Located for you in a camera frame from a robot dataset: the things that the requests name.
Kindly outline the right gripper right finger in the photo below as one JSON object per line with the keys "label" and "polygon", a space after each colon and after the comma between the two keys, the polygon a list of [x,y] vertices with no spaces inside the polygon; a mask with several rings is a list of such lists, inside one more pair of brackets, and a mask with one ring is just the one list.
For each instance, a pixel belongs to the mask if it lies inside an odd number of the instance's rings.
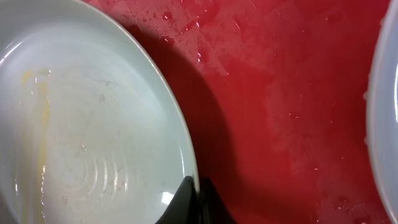
{"label": "right gripper right finger", "polygon": [[209,178],[202,179],[200,224],[237,224]]}

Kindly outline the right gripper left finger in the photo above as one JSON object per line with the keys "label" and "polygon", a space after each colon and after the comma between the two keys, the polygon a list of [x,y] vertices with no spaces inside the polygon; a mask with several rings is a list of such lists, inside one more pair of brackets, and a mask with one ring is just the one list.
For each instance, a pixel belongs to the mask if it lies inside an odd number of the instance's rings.
{"label": "right gripper left finger", "polygon": [[155,224],[196,224],[197,194],[194,179],[186,176],[165,212]]}

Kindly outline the light blue plate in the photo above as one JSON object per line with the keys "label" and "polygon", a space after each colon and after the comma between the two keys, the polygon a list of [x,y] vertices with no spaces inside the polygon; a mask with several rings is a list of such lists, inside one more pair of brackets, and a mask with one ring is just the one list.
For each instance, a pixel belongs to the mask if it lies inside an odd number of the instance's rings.
{"label": "light blue plate", "polygon": [[1,2],[1,222],[155,223],[199,192],[186,122],[137,40],[83,1]]}

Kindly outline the white plate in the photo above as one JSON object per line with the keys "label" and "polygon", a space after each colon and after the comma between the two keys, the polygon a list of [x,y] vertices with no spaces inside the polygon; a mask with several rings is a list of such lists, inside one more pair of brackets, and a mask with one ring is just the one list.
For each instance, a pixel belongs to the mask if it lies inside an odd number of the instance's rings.
{"label": "white plate", "polygon": [[379,196],[397,223],[397,1],[382,20],[369,74],[366,142]]}

